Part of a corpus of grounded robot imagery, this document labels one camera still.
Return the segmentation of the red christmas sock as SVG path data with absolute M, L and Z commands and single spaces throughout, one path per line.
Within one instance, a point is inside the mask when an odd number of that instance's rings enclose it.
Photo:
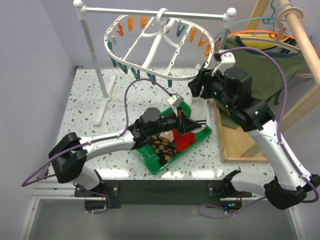
M 182 153 L 196 142 L 196 137 L 193 132 L 189 132 L 184 135 L 180 135 L 176 129 L 172 132 L 174 135 L 174 144 L 177 153 Z
M 162 139 L 163 141 L 166 141 L 166 142 L 169 142 L 169 143 L 172 143 L 172 142 L 174 141 L 174 139 L 175 139 L 172 130 L 162 132 L 162 133 L 159 135 L 159 138 Z

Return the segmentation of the white striped sock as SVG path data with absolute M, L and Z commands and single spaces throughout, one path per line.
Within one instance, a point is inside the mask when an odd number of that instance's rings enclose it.
M 201 125 L 206 125 L 207 115 L 208 115 L 207 100 L 201 97 L 192 97 L 190 118 Z

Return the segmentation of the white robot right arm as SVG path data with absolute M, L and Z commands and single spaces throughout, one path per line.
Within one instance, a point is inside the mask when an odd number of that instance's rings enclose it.
M 268 104 L 252 96 L 252 77 L 244 69 L 201 68 L 188 87 L 193 97 L 220 103 L 263 151 L 274 171 L 274 176 L 265 177 L 232 171 L 223 178 L 222 198 L 238 192 L 258 194 L 280 210 L 308 202 L 307 193 L 317 189 L 320 177 L 306 170 L 277 131 L 279 124 Z

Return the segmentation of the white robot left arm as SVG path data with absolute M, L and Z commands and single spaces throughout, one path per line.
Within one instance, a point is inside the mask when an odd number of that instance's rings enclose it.
M 122 132 L 95 137 L 79 137 L 75 132 L 65 135 L 49 152 L 51 165 L 60 184 L 73 182 L 86 189 L 92 196 L 104 190 L 101 176 L 85 163 L 93 158 L 119 151 L 139 149 L 151 141 L 151 137 L 162 132 L 177 130 L 188 134 L 203 126 L 204 121 L 192 120 L 178 108 L 169 115 L 150 107 Z

